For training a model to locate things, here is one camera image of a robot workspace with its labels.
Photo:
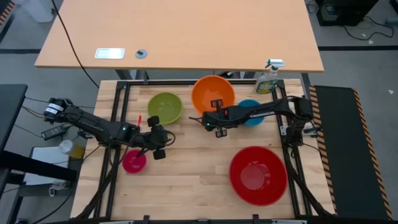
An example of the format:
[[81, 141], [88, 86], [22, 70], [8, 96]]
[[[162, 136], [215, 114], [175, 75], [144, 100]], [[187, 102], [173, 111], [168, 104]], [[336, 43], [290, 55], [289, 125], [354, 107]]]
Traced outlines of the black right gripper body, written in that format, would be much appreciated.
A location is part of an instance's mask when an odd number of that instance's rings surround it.
[[237, 128], [241, 116], [240, 106], [229, 106], [216, 111], [205, 111], [201, 118], [201, 124], [206, 129], [214, 128]]

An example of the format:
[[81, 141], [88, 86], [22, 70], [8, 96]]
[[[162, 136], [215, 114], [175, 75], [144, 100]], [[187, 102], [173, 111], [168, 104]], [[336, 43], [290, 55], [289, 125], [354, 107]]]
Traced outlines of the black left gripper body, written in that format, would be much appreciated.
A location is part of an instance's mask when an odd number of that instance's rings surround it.
[[157, 125], [151, 127], [151, 131], [142, 134], [144, 148], [149, 150], [162, 149], [170, 141], [167, 131], [163, 126]]

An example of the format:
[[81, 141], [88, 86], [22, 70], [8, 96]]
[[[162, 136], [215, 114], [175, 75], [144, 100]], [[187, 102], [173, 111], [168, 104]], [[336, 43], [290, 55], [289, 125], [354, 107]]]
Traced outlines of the orange bowl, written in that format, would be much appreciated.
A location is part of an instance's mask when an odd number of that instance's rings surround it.
[[215, 110], [211, 107], [213, 100], [222, 100], [223, 107], [233, 106], [236, 96], [229, 81], [216, 75], [208, 75], [194, 84], [191, 99], [194, 108], [202, 114], [204, 111]]

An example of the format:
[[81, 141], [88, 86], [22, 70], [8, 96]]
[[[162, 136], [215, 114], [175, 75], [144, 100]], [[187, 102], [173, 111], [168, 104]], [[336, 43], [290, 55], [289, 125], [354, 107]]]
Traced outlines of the small magenta bowl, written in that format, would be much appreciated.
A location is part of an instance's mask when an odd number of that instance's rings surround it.
[[128, 174], [140, 173], [146, 166], [147, 158], [145, 155], [138, 157], [140, 150], [131, 150], [126, 153], [122, 161], [122, 167]]

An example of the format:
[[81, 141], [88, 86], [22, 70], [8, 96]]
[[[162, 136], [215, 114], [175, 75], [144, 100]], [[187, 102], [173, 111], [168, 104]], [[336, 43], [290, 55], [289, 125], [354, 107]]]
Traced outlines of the blue bowl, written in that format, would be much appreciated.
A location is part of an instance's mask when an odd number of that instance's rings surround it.
[[[248, 108], [248, 107], [258, 106], [258, 105], [260, 105], [260, 102], [258, 102], [256, 100], [252, 100], [252, 99], [246, 99], [246, 100], [240, 101], [238, 105]], [[261, 124], [263, 122], [263, 120], [264, 120], [264, 117], [249, 119], [245, 122], [244, 125], [250, 126], [250, 127], [257, 126], [257, 125]]]

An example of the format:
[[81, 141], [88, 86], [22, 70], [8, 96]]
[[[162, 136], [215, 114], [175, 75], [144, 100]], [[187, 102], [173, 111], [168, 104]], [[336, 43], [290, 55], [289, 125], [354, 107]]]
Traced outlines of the clear spray bottle green label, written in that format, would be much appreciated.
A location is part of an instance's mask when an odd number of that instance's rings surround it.
[[265, 66], [267, 72], [263, 72], [259, 75], [254, 87], [254, 92], [257, 94], [271, 93], [279, 79], [279, 68], [283, 67], [285, 67], [283, 59], [269, 59]]

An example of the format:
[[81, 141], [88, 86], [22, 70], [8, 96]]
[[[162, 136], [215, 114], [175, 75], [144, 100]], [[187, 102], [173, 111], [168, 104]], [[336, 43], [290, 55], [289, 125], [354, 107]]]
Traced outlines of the large red bowl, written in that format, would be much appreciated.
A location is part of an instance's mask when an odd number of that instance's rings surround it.
[[248, 204], [265, 207], [278, 202], [287, 190], [287, 169], [281, 158], [262, 146], [238, 151], [229, 165], [229, 182]]

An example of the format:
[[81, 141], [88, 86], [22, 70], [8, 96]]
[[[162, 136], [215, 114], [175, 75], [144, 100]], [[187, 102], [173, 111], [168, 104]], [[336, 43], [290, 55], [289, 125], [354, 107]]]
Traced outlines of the light wooden desk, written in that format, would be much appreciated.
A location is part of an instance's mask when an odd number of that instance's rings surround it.
[[[59, 13], [37, 67], [261, 72], [276, 58], [324, 71], [304, 0], [63, 0]], [[98, 48], [124, 58], [95, 59]]]

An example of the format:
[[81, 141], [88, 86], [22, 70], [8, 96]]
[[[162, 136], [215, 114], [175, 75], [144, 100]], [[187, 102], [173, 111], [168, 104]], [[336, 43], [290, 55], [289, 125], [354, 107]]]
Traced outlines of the yellow container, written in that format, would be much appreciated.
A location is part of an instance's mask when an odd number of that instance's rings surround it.
[[85, 155], [85, 148], [80, 145], [74, 145], [69, 152], [69, 156], [74, 159], [82, 159]]

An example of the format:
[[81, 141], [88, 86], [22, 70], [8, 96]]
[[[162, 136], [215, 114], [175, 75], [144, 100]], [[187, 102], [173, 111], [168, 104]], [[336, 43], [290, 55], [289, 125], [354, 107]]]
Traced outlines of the silver rectangular desk plate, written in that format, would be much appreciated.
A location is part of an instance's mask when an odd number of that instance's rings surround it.
[[95, 59], [121, 60], [124, 58], [123, 48], [98, 48], [95, 52]]

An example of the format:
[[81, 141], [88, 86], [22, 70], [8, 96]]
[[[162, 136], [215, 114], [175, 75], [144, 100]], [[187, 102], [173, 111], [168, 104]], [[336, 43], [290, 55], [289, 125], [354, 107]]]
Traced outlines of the white plastic cup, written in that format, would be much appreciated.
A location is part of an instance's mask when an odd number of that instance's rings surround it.
[[74, 149], [73, 141], [64, 140], [58, 145], [58, 148], [63, 154], [70, 154], [71, 152], [73, 152]]

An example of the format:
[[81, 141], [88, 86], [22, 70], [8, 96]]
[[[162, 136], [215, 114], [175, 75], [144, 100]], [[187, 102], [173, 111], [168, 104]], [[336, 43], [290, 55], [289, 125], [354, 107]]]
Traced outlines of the black power adapter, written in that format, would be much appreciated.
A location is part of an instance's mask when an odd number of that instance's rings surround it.
[[41, 132], [41, 137], [47, 141], [49, 139], [55, 138], [57, 136], [63, 136], [69, 129], [71, 125], [62, 124], [54, 128], [50, 128], [46, 131]]

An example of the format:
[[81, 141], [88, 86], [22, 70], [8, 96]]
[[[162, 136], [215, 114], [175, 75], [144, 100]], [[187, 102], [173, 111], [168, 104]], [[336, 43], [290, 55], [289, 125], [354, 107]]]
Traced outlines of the black mat hazard striped edges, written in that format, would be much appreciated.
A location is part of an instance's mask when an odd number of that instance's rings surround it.
[[317, 144], [334, 211], [341, 218], [392, 220], [358, 92], [312, 85]]

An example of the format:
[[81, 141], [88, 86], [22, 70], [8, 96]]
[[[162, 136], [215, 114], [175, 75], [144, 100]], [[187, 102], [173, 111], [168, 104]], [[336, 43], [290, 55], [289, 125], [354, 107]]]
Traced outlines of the black equipment case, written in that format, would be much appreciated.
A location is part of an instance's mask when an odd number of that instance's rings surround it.
[[379, 0], [315, 0], [321, 26], [356, 26]]

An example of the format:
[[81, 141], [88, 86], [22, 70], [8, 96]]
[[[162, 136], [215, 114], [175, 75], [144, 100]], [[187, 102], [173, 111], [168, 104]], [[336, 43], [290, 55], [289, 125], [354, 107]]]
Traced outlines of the black aluminium table frame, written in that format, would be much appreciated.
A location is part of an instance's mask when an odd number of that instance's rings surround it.
[[269, 206], [258, 207], [240, 199], [232, 189], [228, 171], [233, 156], [247, 146], [265, 146], [281, 156], [277, 118], [271, 116], [254, 128], [241, 126], [217, 138], [200, 125], [197, 110], [191, 102], [190, 81], [160, 81], [141, 86], [134, 82], [101, 83], [95, 114], [104, 118], [137, 123], [147, 131], [147, 102], [158, 93], [171, 92], [183, 103], [181, 117], [167, 125], [176, 136], [166, 149], [166, 157], [154, 160], [147, 153], [147, 164], [138, 174], [118, 169], [94, 215], [107, 215], [112, 220], [221, 220], [261, 218], [292, 218], [312, 210], [296, 184], [289, 184], [282, 198]]

